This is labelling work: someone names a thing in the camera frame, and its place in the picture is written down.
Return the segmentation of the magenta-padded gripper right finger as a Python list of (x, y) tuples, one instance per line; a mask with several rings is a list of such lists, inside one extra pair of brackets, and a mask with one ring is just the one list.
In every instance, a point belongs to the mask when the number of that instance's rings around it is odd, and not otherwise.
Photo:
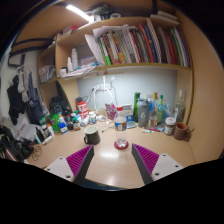
[(145, 185), (183, 169), (168, 154), (157, 154), (137, 144), (132, 144), (132, 155)]

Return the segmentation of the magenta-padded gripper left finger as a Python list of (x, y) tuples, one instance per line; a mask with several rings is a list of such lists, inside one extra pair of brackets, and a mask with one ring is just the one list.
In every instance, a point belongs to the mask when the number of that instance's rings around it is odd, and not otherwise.
[(89, 145), (67, 158), (57, 158), (45, 171), (73, 183), (83, 183), (93, 156), (94, 146)]

